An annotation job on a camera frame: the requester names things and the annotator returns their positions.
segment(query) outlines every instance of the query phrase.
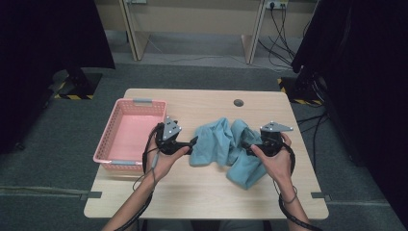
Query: person's left hand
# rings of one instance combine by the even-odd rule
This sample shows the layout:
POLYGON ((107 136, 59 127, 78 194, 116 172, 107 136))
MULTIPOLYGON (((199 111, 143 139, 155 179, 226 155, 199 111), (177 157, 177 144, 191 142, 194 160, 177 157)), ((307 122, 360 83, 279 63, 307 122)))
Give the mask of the person's left hand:
POLYGON ((152 137, 150 141, 150 145, 148 147, 147 151, 150 151, 147 154, 147 163, 146 163, 146 174, 147 172, 150 171, 153 161, 155 159, 155 156, 158 155, 157 158, 157 163, 156 166, 154 167, 154 175, 155 175, 155 180, 156 183, 159 182, 161 179, 163 179, 168 172, 170 171, 171 167, 173 164, 184 154, 186 154, 189 151, 188 146, 184 146, 180 149, 178 149, 174 154, 172 155, 166 155, 157 149, 157 144, 155 142, 155 136, 152 137))

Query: hand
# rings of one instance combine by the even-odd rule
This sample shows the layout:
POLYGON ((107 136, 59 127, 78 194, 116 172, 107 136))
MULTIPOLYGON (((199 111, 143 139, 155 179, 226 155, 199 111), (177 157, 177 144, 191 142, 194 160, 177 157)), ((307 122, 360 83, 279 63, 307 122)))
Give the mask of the hand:
MULTIPOLYGON (((285 133, 281 133, 284 143, 287 146, 291 146, 292 141, 285 133)), ((267 173, 278 184, 281 182, 291 182, 291 154, 289 151, 282 147, 281 150, 273 157, 268 157, 265 153, 256 145, 251 145, 252 151, 262 161, 267 170, 267 173)))
POLYGON ((173 164, 180 157, 185 155, 189 151, 189 149, 190 148, 188 146, 184 146, 177 150, 174 154, 166 155, 159 151, 159 149, 157 148, 157 144, 155 142, 155 137, 153 136, 148 147, 148 151, 150 150, 152 151, 148 152, 147 154, 146 174, 150 171, 153 161, 156 155, 158 155, 156 166, 154 167, 154 177, 156 183, 159 182, 168 174, 173 164))

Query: yellow black tape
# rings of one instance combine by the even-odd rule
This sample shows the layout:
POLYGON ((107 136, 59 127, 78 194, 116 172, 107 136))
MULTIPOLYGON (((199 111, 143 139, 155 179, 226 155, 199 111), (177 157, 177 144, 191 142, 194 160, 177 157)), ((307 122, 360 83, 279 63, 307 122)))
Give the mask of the yellow black tape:
MULTIPOLYGON (((282 92, 287 93, 283 83, 282 83, 282 79, 278 78, 278 85, 279 88, 282 92)), ((314 106, 319 106, 321 105, 321 101, 320 100, 305 100, 305 99, 289 99, 289 101, 291 103, 297 103, 297 104, 308 104, 308 105, 314 105, 314 106)))
POLYGON ((56 94, 56 99, 92 99, 93 95, 77 95, 77 94, 56 94))
MULTIPOLYGON (((63 82, 60 85, 60 88, 58 91, 60 91, 63 87, 65 86, 65 82, 63 82)), ((92 99, 93 94, 63 94, 63 93, 57 93, 54 98, 56 99, 75 99, 75 100, 80 100, 80 99, 92 99)))

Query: metal bracket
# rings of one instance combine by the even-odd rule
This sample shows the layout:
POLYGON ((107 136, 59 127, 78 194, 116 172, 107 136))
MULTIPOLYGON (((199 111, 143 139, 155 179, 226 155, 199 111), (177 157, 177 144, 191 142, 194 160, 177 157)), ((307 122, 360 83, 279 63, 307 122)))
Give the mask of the metal bracket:
POLYGON ((332 201, 330 194, 324 194, 323 192, 311 192, 311 195, 314 199, 324 199, 325 202, 332 201))
POLYGON ((147 0, 125 0, 127 4, 147 4, 147 0))
POLYGON ((262 132, 288 132, 293 131, 293 127, 288 127, 276 122, 271 121, 261 127, 262 132))
POLYGON ((165 120, 165 129, 163 132, 163 141, 166 141, 181 132, 181 127, 177 125, 170 117, 165 120))
POLYGON ((99 199, 102 197, 102 192, 88 192, 87 198, 99 199))

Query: blue towel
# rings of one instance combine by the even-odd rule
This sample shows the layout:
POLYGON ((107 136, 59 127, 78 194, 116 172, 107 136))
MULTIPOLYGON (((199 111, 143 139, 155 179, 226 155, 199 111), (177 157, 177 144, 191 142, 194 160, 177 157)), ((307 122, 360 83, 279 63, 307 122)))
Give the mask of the blue towel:
POLYGON ((234 121, 231 125, 231 131, 234 136, 234 148, 230 151, 230 160, 235 159, 235 162, 228 170, 227 178, 247 190, 267 171, 258 157, 246 154, 241 142, 262 143, 261 135, 257 131, 250 130, 241 119, 234 121))
POLYGON ((232 133, 227 118, 200 126, 194 136, 198 136, 198 140, 190 156, 191 166, 206 166, 211 162, 222 167, 228 164, 232 133))
POLYGON ((192 150, 190 164, 205 166, 217 162, 221 167, 230 166, 227 178, 247 190, 267 172, 257 157, 246 154, 241 142, 262 143, 261 136, 241 119, 235 120, 231 128, 228 125, 228 119, 223 117, 195 131, 198 141, 192 150))

